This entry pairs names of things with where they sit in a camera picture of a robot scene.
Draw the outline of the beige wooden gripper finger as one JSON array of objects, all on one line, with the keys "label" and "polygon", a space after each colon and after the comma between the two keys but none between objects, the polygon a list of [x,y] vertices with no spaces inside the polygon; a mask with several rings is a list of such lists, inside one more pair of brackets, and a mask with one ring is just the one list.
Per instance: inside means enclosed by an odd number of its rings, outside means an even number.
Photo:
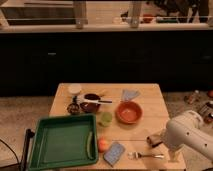
[{"label": "beige wooden gripper finger", "polygon": [[180,155],[180,151],[179,150],[168,150],[168,154],[170,157],[170,162],[177,162],[178,161],[178,157]]}]

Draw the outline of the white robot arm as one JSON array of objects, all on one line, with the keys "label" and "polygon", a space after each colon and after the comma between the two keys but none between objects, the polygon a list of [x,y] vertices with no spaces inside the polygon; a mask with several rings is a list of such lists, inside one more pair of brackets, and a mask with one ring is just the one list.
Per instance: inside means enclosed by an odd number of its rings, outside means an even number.
[{"label": "white robot arm", "polygon": [[170,119],[161,133],[164,145],[176,152],[186,145],[213,161],[213,136],[200,130],[203,118],[193,110]]}]

